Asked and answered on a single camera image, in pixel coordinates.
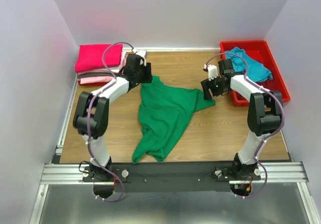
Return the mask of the magenta folded t-shirt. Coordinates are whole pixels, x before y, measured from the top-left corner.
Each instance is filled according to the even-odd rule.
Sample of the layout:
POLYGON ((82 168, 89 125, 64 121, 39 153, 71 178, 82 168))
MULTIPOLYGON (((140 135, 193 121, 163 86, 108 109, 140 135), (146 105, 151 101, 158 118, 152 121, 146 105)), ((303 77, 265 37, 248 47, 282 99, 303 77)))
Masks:
MULTIPOLYGON (((78 59, 74 69, 76 73, 104 68, 102 55, 111 44, 92 44, 81 45, 79 49, 78 59)), ((105 64, 111 68, 119 66, 121 63, 123 45, 117 44, 111 47, 104 55, 105 64)))

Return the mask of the light pink folded t-shirt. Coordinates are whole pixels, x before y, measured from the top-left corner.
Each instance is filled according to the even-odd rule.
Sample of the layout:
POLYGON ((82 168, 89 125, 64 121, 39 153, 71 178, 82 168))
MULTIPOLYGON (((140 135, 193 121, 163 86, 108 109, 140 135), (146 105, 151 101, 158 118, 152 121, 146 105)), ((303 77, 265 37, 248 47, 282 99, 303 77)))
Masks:
MULTIPOLYGON (((116 67, 110 67, 110 70, 117 74, 126 64, 126 54, 121 54, 120 65, 116 67)), ((105 68, 91 70, 78 74, 77 81, 80 85, 95 85, 95 84, 106 84, 111 81, 113 77, 108 75, 108 72, 105 68)))

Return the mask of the dark red t-shirt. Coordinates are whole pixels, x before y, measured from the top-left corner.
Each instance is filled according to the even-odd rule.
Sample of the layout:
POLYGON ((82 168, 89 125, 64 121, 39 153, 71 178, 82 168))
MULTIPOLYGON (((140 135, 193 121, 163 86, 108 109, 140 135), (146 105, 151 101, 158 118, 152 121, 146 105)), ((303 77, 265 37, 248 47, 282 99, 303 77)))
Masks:
MULTIPOLYGON (((278 90, 278 86, 276 85, 274 80, 271 80, 269 78, 264 82, 256 82, 256 84, 263 86, 264 88, 267 88, 269 90, 278 90)), ((236 97, 238 100, 246 100, 246 98, 239 92, 236 92, 236 97)))

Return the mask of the blue t-shirt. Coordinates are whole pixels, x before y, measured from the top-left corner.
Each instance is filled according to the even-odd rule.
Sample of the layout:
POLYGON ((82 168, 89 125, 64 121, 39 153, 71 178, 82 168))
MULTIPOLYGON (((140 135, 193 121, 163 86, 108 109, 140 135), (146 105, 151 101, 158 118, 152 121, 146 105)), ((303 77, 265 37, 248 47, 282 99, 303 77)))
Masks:
POLYGON ((266 68, 262 63, 251 58, 244 49, 239 47, 234 47, 232 50, 225 51, 225 57, 231 59, 233 67, 236 72, 245 72, 247 69, 246 64, 239 57, 234 56, 234 54, 243 58, 249 66, 247 71, 247 76, 254 82, 265 82, 266 80, 272 80, 272 72, 266 68))

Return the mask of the red plastic bin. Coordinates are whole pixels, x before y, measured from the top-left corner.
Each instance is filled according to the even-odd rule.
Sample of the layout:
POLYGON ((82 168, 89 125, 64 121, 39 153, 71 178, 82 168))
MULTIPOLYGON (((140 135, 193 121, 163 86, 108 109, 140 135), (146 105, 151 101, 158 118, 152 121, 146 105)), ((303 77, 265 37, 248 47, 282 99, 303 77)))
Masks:
POLYGON ((232 50, 234 47, 244 49, 251 58, 268 68, 272 72, 273 80, 278 86, 278 91, 282 94, 283 102, 290 101, 290 95, 266 41, 222 41, 220 43, 221 52, 232 50))

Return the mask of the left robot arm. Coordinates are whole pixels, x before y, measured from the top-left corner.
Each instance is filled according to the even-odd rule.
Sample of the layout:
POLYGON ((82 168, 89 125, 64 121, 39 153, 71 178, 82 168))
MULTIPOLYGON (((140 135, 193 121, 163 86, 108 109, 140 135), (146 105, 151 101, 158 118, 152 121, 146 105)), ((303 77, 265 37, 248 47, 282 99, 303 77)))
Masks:
POLYGON ((90 154, 89 167, 83 177, 106 181, 112 177, 111 157, 104 134, 108 127, 109 107, 120 96, 142 83, 151 83, 151 64, 143 50, 128 54, 126 64, 108 84, 92 92, 79 95, 73 118, 73 127, 85 140, 90 154))

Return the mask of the grey folded t-shirt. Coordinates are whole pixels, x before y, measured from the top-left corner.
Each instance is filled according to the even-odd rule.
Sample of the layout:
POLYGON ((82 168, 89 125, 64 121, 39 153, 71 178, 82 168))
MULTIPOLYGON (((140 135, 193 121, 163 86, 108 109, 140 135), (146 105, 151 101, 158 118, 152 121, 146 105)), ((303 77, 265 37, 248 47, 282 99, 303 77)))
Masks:
POLYGON ((77 78, 87 78, 87 77, 113 77, 111 73, 108 72, 88 72, 83 74, 78 74, 77 78))

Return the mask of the green t-shirt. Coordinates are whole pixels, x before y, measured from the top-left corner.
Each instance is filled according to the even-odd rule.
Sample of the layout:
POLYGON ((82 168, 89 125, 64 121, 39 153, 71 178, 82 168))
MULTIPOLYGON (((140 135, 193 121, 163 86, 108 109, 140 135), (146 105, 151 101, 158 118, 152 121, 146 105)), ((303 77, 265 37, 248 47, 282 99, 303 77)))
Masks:
POLYGON ((165 85, 159 76, 140 89, 138 120, 142 138, 132 155, 138 163, 144 155, 162 162, 173 150, 188 127, 195 112, 212 107, 214 100, 205 100, 199 89, 165 85))

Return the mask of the red folded t-shirt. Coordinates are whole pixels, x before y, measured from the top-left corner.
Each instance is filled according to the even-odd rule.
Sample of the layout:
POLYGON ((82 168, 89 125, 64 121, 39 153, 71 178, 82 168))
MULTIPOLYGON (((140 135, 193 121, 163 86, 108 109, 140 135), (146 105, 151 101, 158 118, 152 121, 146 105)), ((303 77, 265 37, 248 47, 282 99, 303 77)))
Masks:
POLYGON ((102 83, 93 78, 80 78, 77 80, 80 86, 99 86, 102 83))

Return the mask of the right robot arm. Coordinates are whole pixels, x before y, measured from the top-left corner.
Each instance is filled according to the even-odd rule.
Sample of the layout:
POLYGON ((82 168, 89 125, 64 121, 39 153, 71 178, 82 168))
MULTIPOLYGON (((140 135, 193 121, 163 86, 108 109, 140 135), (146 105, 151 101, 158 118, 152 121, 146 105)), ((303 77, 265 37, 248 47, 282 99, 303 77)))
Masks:
POLYGON ((249 133, 229 170, 233 178, 241 180, 254 173, 263 147, 284 125, 282 94, 264 88, 245 74, 236 72, 231 59, 219 61, 219 66, 207 63, 203 70, 208 73, 208 78, 201 81, 205 100, 233 90, 249 102, 249 133))

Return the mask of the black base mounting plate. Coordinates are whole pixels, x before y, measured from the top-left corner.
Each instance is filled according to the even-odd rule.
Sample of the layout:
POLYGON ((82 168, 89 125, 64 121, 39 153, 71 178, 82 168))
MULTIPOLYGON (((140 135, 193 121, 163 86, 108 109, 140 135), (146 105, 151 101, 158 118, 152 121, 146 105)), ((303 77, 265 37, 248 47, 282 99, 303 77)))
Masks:
POLYGON ((140 192, 234 192, 249 196, 253 181, 263 173, 257 164, 248 167, 235 161, 112 163, 105 171, 93 164, 79 166, 83 182, 93 183, 96 195, 140 192))

